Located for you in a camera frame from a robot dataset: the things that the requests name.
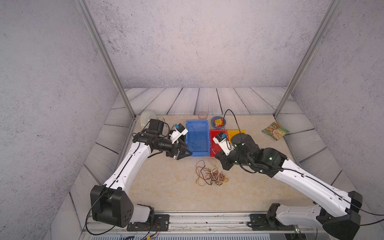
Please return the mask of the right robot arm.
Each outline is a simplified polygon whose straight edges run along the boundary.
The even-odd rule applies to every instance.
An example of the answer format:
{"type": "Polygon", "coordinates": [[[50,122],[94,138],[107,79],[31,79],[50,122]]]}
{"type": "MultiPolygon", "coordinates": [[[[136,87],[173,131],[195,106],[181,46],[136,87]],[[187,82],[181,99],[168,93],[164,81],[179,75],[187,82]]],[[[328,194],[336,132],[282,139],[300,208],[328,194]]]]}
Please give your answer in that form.
{"type": "Polygon", "coordinates": [[[215,154],[224,170],[234,165],[251,174],[263,174],[298,190],[314,204],[309,207],[290,207],[272,204],[266,214],[269,227],[308,226],[322,228],[339,240],[352,240],[361,223],[363,197],[356,191],[345,192],[316,178],[300,168],[293,160],[276,149],[261,149],[250,135],[238,133],[231,139],[225,132],[213,137],[222,149],[215,154]]]}

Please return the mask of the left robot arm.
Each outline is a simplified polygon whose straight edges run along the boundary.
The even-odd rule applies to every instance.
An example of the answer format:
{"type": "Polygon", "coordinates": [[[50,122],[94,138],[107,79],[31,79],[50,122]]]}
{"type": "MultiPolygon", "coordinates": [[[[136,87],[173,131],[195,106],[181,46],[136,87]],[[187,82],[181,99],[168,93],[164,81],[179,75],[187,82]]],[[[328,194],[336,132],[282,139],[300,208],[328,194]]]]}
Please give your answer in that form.
{"type": "Polygon", "coordinates": [[[91,208],[88,216],[94,221],[108,224],[112,228],[125,228],[129,224],[145,224],[151,231],[155,225],[154,208],[135,205],[129,198],[131,185],[146,159],[166,153],[175,160],[191,156],[183,137],[188,130],[182,124],[169,128],[163,134],[165,122],[150,119],[145,127],[134,134],[133,143],[127,155],[103,185],[95,185],[90,192],[91,208]]]}

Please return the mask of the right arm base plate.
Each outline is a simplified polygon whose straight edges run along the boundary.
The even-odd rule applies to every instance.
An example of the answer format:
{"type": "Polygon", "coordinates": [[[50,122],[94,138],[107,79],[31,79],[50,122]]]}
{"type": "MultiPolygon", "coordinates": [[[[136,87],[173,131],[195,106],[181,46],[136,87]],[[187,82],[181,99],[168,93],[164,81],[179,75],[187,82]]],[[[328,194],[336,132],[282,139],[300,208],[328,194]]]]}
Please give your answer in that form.
{"type": "Polygon", "coordinates": [[[295,225],[283,225],[276,217],[267,214],[251,214],[247,226],[253,231],[294,231],[295,225]]]}

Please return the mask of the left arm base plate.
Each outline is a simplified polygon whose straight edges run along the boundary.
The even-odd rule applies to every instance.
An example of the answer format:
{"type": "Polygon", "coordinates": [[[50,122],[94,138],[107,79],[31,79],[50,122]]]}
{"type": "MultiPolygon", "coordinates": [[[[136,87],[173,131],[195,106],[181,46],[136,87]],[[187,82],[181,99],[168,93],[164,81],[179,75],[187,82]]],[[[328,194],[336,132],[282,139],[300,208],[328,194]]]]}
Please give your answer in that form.
{"type": "Polygon", "coordinates": [[[167,232],[169,230],[170,215],[154,214],[149,217],[146,223],[130,223],[127,226],[128,232],[167,232]]]}

